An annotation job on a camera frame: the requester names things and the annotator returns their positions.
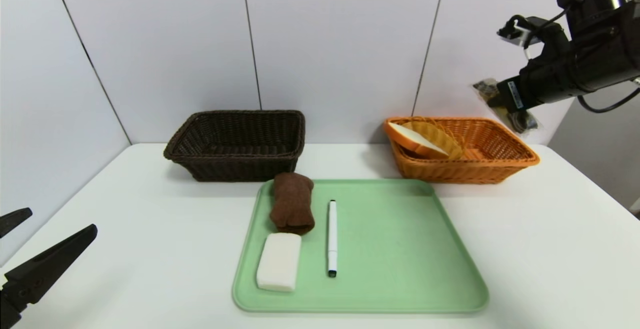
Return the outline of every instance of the bread slice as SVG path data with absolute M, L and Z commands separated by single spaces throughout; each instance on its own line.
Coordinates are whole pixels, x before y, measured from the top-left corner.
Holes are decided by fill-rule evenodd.
M 440 149 L 417 131 L 393 122 L 386 122 L 384 124 L 384 131 L 386 135 L 389 136 L 389 139 L 398 143 L 398 145 L 407 149 L 407 151 L 416 153 L 418 156 L 430 160 L 446 160 L 449 158 L 449 154 L 446 151 Z

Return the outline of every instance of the basket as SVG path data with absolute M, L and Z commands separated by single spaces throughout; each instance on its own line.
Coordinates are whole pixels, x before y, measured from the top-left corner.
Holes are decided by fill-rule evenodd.
M 293 172 L 304 146 L 297 110 L 216 110 L 191 115 L 164 157 L 199 182 L 263 182 Z
M 498 122 L 481 117 L 434 117 L 464 143 L 457 160 L 415 158 L 391 142 L 393 157 L 404 178 L 436 183 L 494 184 L 526 167 L 537 165 L 539 156 Z M 405 124 L 423 117 L 391 117 L 387 122 Z

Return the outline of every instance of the white table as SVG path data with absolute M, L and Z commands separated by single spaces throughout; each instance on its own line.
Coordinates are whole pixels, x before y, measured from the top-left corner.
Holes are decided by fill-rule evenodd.
M 198 183 L 129 147 L 2 268 L 98 236 L 17 329 L 640 328 L 640 221 L 551 149 L 498 185 L 434 187 L 489 287 L 473 315 L 247 313 L 231 286 L 260 183 Z M 307 144 L 314 179 L 397 177 L 385 145 Z

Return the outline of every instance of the marker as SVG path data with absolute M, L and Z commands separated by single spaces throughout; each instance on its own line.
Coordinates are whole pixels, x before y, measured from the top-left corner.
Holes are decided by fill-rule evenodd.
M 336 200 L 329 201 L 329 238 L 327 238 L 327 271 L 329 278 L 338 275 L 338 209 Z

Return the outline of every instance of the folded towel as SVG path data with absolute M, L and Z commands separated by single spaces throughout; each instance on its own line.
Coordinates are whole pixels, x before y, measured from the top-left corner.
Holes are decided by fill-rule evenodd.
M 299 236 L 316 226 L 311 213 L 311 179 L 295 172 L 282 172 L 273 180 L 275 204 L 269 215 L 279 232 Z

